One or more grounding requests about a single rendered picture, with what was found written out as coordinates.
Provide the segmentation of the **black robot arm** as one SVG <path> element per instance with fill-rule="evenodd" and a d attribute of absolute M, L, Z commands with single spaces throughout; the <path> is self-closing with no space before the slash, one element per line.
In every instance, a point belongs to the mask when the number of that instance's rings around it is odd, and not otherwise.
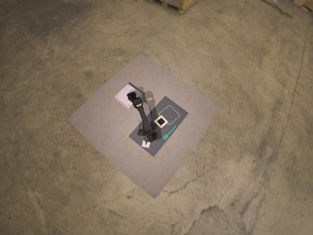
<path fill-rule="evenodd" d="M 154 129 L 153 126 L 148 122 L 145 112 L 144 112 L 144 108 L 143 108 L 143 101 L 140 97 L 136 97 L 136 93 L 132 92 L 127 94 L 128 100 L 130 100 L 133 103 L 133 106 L 139 111 L 140 116 L 142 118 L 143 121 L 143 130 L 144 130 L 144 139 L 143 141 L 146 142 L 153 142 L 155 141 L 155 137 L 153 135 L 154 133 Z M 137 107 L 136 105 L 142 103 L 142 106 Z"/>

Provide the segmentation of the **beige square tile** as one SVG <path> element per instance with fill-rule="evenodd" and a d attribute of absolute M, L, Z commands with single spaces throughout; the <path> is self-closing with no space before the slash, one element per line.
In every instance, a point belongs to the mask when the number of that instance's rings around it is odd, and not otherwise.
<path fill-rule="evenodd" d="M 168 123 L 168 121 L 161 115 L 154 121 L 160 128 Z"/>

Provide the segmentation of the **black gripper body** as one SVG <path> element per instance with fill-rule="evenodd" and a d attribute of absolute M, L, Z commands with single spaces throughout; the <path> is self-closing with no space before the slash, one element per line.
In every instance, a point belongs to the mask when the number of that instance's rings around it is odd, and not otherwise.
<path fill-rule="evenodd" d="M 145 134 L 145 133 L 143 132 L 143 129 L 139 129 L 139 130 L 138 130 L 138 135 L 139 135 L 139 136 L 141 136 L 141 135 L 144 136 L 144 134 Z M 154 137 L 155 137 L 155 139 L 157 139 L 157 134 L 158 134 L 158 133 L 156 133 L 156 132 L 154 132 L 154 134 L 153 134 Z"/>

